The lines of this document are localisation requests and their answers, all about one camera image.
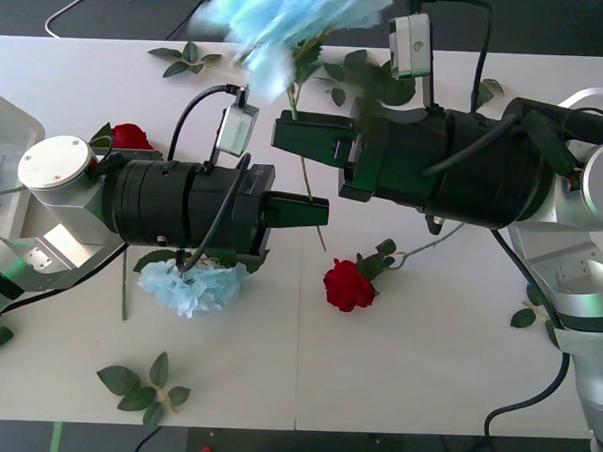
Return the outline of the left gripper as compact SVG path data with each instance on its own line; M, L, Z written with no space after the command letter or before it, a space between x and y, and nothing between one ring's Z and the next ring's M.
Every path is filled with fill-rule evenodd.
M190 247L204 240L238 174L236 169L218 166L209 175L194 178L188 200ZM232 249L243 255L258 252L265 233L261 223L264 192L270 190L275 177L275 168L269 164L249 168L208 249ZM268 198L268 228L321 227L329 222L328 199L283 191L270 191Z

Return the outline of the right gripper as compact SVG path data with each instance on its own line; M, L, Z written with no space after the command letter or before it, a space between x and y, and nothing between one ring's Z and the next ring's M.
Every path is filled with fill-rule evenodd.
M353 119L307 111L294 118L292 110L283 110L272 146L341 169L341 198L362 203L380 198L420 212L451 214L443 194L445 174L429 177L422 171L449 156L456 115L451 109L388 109L362 98L354 103Z

